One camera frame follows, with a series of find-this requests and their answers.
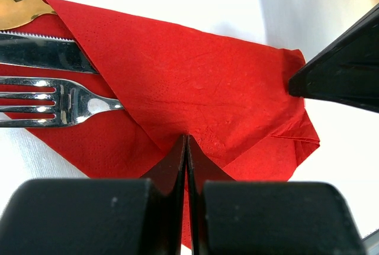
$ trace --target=silver fork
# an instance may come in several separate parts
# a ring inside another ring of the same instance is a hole
[[[0,98],[53,101],[44,106],[0,106],[0,112],[49,113],[52,119],[0,120],[0,128],[69,127],[105,111],[124,109],[117,99],[96,95],[67,79],[0,76],[0,85],[46,86],[54,92],[0,92]]]

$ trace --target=knife blade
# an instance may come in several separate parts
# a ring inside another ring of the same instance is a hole
[[[0,31],[0,63],[98,73],[74,40],[29,33]]]

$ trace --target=silverware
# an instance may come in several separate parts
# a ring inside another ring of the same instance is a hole
[[[124,109],[120,101],[105,98],[67,79],[0,76],[0,85],[43,86],[54,92],[0,92],[0,98],[53,101],[48,106],[0,106],[0,112],[48,113],[52,119],[0,120],[1,128],[69,127],[105,111]]]
[[[98,73],[75,41],[28,33],[0,31],[0,63]]]
[[[0,30],[22,26],[43,14],[56,14],[42,0],[0,0]]]

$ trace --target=white tablecloth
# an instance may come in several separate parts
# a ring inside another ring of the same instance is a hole
[[[68,0],[175,22],[275,47],[300,49],[307,60],[379,0]],[[334,184],[362,236],[379,227],[379,114],[306,101],[321,147],[291,180]],[[24,129],[0,129],[0,213],[13,191],[34,177],[86,177]]]

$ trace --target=napkin fold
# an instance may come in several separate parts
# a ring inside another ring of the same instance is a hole
[[[139,177],[183,133],[236,180],[288,180],[318,148],[303,99],[287,92],[289,78],[304,65],[300,51],[46,1],[58,16],[15,31],[74,38],[100,75],[4,65],[0,74],[72,79],[121,101],[127,112],[29,130],[89,177]],[[190,247],[188,224],[185,200],[183,243]]]

